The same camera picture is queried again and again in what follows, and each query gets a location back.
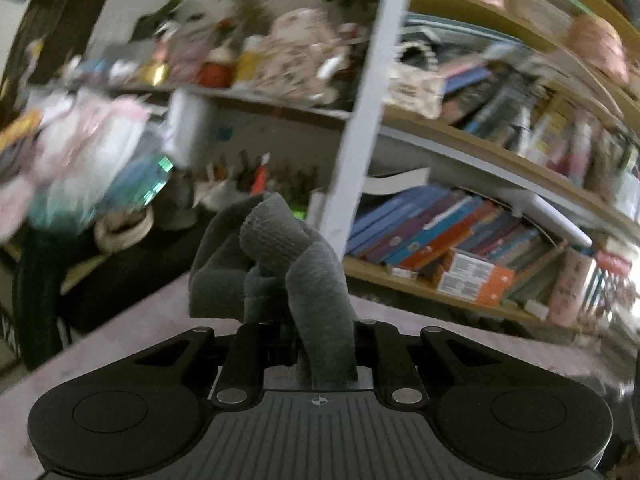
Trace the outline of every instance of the white vertical beam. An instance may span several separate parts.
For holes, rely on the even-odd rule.
[[[380,0],[353,114],[342,133],[320,232],[342,258],[384,112],[383,99],[409,0]]]

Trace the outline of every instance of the clothes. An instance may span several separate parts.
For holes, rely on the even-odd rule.
[[[357,384],[356,315],[342,265],[279,194],[252,196],[211,221],[189,289],[192,317],[292,319],[308,356],[313,389]]]

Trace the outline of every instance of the pink book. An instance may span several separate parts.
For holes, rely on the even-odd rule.
[[[453,190],[443,199],[438,200],[420,216],[411,218],[402,224],[398,229],[365,254],[365,259],[368,262],[375,264],[384,261],[385,257],[394,252],[398,245],[405,240],[409,240],[418,231],[420,231],[423,225],[428,224],[431,220],[436,218],[437,215],[444,213],[447,209],[457,204],[465,197],[466,193],[461,189]]]

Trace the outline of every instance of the desk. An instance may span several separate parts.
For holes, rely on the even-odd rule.
[[[42,468],[27,437],[26,423],[34,402],[47,390],[83,373],[168,339],[194,326],[208,325],[217,335],[235,333],[239,323],[228,319],[190,319],[185,274],[41,366],[0,396],[0,480],[34,480]],[[391,322],[400,332],[417,335],[423,326],[437,325],[566,375],[598,374],[611,383],[628,380],[603,357],[419,316],[361,298],[351,298],[361,318]]]

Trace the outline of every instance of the bottle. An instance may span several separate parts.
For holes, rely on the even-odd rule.
[[[233,81],[236,53],[229,46],[232,38],[228,38],[207,57],[200,70],[199,82],[207,88],[229,88]]]
[[[253,87],[253,79],[260,61],[258,46],[263,39],[264,36],[255,34],[244,40],[242,54],[240,54],[236,66],[236,77],[233,84],[235,90],[250,90]]]
[[[140,67],[138,79],[151,86],[160,86],[169,77],[169,39],[178,31],[175,22],[166,22],[158,32],[164,32],[154,50],[152,60]]]

